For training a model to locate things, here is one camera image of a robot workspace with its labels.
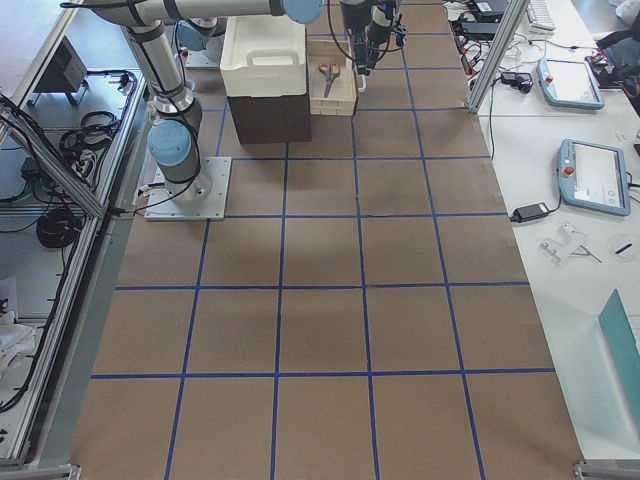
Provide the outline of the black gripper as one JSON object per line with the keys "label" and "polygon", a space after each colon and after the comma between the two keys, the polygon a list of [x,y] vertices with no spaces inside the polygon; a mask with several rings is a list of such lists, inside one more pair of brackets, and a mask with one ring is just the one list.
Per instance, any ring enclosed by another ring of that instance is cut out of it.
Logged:
{"label": "black gripper", "polygon": [[343,24],[359,75],[368,76],[370,70],[376,68],[382,54],[380,45],[389,40],[398,9],[399,2],[394,0],[340,1]]}

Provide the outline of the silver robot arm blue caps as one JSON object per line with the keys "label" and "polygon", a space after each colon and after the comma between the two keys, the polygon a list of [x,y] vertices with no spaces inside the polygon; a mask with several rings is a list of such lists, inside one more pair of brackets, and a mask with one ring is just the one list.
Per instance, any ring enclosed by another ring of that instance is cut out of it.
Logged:
{"label": "silver robot arm blue caps", "polygon": [[[342,1],[343,24],[353,61],[367,75],[380,57],[379,46],[388,42],[400,24],[398,1]],[[197,134],[201,107],[187,87],[172,54],[164,22],[210,17],[287,16],[307,25],[329,9],[327,1],[76,1],[62,2],[63,9],[88,9],[103,20],[124,29],[138,66],[155,95],[154,108],[161,119],[176,120],[181,128]]]}

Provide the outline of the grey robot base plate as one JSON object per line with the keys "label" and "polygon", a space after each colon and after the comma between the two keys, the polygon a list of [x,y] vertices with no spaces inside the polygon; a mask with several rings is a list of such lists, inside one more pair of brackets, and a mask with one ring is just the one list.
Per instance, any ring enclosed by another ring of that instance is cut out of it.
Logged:
{"label": "grey robot base plate", "polygon": [[231,168],[230,157],[204,157],[193,184],[174,197],[181,188],[171,183],[166,185],[164,175],[157,167],[153,182],[160,182],[161,186],[149,192],[152,206],[144,210],[144,218],[149,221],[223,220]]}

